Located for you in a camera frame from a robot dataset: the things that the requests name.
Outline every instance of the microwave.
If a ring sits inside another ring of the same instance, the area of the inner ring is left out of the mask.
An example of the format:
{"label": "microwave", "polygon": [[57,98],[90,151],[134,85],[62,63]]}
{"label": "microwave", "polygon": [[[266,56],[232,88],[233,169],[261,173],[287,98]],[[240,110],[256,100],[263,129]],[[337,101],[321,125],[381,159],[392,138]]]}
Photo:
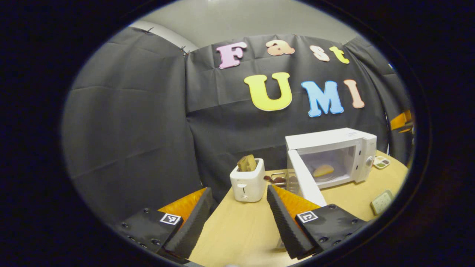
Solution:
{"label": "microwave", "polygon": [[[376,136],[342,128],[285,137],[288,180],[285,189],[323,207],[320,189],[366,180],[376,157]],[[317,168],[332,172],[314,177]]]}

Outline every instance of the open microwave door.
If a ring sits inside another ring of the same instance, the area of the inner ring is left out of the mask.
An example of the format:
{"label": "open microwave door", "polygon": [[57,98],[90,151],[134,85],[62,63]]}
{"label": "open microwave door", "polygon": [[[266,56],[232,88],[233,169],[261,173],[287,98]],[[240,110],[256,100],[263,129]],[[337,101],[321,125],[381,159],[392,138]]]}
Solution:
{"label": "open microwave door", "polygon": [[294,171],[296,177],[298,177],[298,179],[289,178],[287,190],[294,192],[295,194],[317,204],[320,207],[326,206],[327,203],[322,195],[322,192],[320,192],[318,185],[315,183],[314,178],[308,171],[307,166],[298,154],[297,150],[289,150],[287,153],[289,159],[288,164],[290,167],[289,176],[291,176],[290,171]]}

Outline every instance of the table surface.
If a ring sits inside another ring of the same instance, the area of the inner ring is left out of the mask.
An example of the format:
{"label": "table surface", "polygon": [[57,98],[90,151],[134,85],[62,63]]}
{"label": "table surface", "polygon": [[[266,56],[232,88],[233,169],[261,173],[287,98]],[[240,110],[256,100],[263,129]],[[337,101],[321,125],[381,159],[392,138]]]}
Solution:
{"label": "table surface", "polygon": [[[377,151],[376,155],[388,158],[390,165],[382,170],[373,167],[366,181],[358,184],[321,189],[327,204],[336,204],[366,221],[374,219],[371,201],[388,189],[396,196],[408,171],[385,153]],[[266,175],[286,171],[266,171]],[[277,249],[280,235],[266,196],[267,190],[258,202],[239,202],[229,189],[206,221],[189,260],[206,267],[280,267],[305,260],[291,259],[284,249]]]}

